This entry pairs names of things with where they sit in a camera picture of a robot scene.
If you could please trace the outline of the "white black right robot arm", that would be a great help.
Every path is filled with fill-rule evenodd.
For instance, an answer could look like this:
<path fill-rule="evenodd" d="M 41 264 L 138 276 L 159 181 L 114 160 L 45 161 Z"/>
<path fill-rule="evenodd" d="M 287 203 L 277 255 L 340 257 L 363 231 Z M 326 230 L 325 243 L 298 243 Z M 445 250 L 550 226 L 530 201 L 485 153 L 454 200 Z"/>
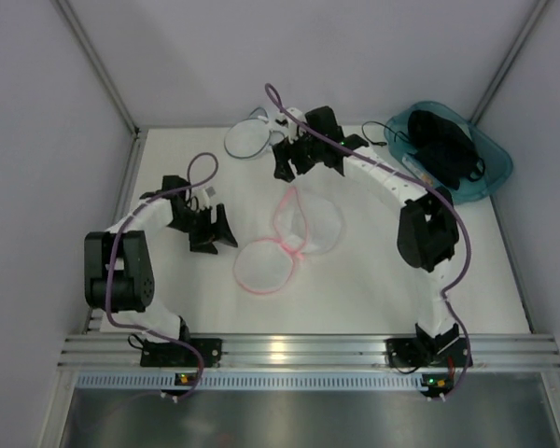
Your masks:
<path fill-rule="evenodd" d="M 443 277 L 457 243 L 469 236 L 449 191 L 430 187 L 393 168 L 364 137 L 345 134 L 328 106 L 307 113 L 280 107 L 276 120 L 287 130 L 284 139 L 273 145 L 275 178 L 292 182 L 323 165 L 368 188 L 395 211 L 401 258 L 423 271 L 434 285 L 420 300 L 413 343 L 427 357 L 452 345 L 462 326 L 445 295 L 450 285 Z"/>

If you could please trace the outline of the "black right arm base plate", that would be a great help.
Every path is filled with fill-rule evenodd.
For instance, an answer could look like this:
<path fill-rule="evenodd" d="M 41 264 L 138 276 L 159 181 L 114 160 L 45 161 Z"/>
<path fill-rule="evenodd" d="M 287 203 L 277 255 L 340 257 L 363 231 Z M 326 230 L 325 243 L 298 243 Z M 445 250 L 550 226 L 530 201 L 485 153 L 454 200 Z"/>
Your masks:
<path fill-rule="evenodd" d="M 402 373 L 423 368 L 462 368 L 467 359 L 467 344 L 463 338 L 441 349 L 429 348 L 417 338 L 398 337 L 385 343 L 388 366 Z"/>

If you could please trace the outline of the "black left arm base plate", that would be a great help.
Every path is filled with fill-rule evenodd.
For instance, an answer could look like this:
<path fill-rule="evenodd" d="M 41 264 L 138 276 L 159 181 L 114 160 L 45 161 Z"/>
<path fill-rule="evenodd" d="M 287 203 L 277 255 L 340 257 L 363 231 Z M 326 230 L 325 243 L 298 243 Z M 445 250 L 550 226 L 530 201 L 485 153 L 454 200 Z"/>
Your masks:
<path fill-rule="evenodd" d="M 193 338 L 189 343 L 203 358 L 205 368 L 216 367 L 222 356 L 222 340 L 217 338 Z M 187 348 L 176 343 L 140 342 L 139 365 L 144 368 L 197 368 L 198 358 Z"/>

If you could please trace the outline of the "black bra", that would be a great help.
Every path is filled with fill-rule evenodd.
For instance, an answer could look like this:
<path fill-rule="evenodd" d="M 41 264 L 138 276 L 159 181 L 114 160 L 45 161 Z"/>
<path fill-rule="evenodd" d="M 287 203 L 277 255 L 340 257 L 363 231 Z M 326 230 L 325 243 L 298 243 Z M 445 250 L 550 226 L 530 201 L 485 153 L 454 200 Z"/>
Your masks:
<path fill-rule="evenodd" d="M 475 144 L 453 121 L 414 110 L 407 122 L 413 157 L 446 188 L 458 190 L 462 179 L 478 182 L 485 163 Z"/>

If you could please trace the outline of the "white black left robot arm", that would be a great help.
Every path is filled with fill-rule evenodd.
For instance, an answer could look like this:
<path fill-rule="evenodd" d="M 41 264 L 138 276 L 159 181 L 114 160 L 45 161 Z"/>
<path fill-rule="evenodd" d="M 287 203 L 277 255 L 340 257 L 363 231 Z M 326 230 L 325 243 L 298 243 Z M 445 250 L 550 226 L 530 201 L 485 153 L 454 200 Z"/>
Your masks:
<path fill-rule="evenodd" d="M 216 244 L 238 246 L 225 206 L 212 203 L 200 182 L 193 187 L 179 175 L 166 175 L 161 188 L 143 194 L 137 206 L 105 231 L 84 240 L 84 294 L 109 324 L 138 331 L 155 343 L 190 342 L 189 326 L 156 296 L 148 242 L 161 231 L 185 233 L 193 253 L 216 255 Z"/>

